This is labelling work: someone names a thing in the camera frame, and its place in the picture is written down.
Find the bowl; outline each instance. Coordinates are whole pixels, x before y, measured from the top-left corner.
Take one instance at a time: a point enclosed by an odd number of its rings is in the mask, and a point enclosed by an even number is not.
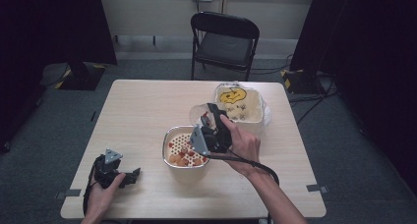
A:
[[[163,140],[163,161],[175,180],[182,184],[196,183],[207,173],[209,159],[194,152],[190,145],[193,129],[192,126],[171,128]]]

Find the chair seat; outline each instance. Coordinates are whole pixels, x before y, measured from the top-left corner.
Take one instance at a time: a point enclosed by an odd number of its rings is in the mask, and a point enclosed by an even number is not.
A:
[[[228,35],[206,33],[200,48],[196,52],[197,59],[208,59],[219,63],[227,63],[246,68],[250,62],[253,41]]]

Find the forearm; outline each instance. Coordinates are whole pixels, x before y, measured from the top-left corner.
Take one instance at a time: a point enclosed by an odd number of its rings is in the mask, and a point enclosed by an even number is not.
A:
[[[86,217],[81,222],[82,224],[98,224],[101,222],[102,217],[104,216],[103,212],[87,213]]]
[[[274,223],[307,223],[269,174],[252,173],[247,178],[260,195]]]

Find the plastic container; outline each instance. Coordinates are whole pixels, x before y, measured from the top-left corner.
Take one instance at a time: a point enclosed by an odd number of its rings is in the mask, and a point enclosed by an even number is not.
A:
[[[241,86],[220,85],[214,102],[239,127],[260,135],[264,129],[264,101],[257,90]]]

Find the smiley face sticker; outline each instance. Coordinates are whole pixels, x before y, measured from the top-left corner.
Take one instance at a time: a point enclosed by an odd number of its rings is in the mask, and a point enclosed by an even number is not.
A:
[[[231,87],[230,91],[226,91],[220,95],[220,102],[234,104],[246,97],[246,91],[243,88]]]

